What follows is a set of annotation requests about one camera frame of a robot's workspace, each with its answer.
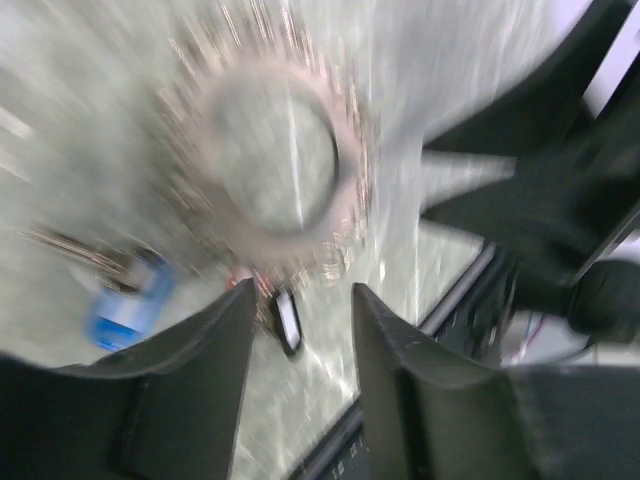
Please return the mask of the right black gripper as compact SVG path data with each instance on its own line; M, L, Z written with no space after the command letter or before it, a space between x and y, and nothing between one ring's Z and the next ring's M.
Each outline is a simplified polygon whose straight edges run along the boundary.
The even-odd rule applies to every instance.
M639 335L639 117L611 119L509 179L426 207L423 220L484 238L520 262L515 306L595 341Z

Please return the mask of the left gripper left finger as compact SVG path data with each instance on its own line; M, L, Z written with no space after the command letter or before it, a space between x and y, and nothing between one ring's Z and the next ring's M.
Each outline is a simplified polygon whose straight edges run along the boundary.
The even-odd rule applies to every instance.
M89 365L1 358L5 479L225 479L254 336L244 280Z

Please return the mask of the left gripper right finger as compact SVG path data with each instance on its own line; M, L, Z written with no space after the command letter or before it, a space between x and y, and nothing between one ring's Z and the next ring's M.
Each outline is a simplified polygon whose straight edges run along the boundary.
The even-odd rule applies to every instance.
M417 479L635 479L635 366L422 366L429 475ZM372 472L395 476L390 463Z

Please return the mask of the blue tag key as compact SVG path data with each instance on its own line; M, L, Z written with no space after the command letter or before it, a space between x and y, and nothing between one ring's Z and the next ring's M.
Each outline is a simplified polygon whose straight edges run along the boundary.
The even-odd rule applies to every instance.
M142 341L156 325L176 286L176 271L139 241L91 245L60 231L32 227L31 240L94 272L97 293L87 316L89 340L119 351Z

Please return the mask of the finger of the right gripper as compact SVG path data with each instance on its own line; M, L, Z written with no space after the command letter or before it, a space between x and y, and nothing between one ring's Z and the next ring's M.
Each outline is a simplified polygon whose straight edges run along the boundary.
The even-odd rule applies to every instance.
M639 147L639 101L600 116L584 94L632 12L629 1L594 1L549 56L493 102L423 143L424 151L524 157L576 142L611 151Z

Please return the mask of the black key fob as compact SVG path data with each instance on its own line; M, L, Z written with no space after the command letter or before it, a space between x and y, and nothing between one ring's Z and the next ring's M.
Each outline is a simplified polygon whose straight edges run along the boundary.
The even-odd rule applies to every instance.
M269 304L273 332L279 340L284 354L295 357L303 346L300 318L291 290L276 291Z

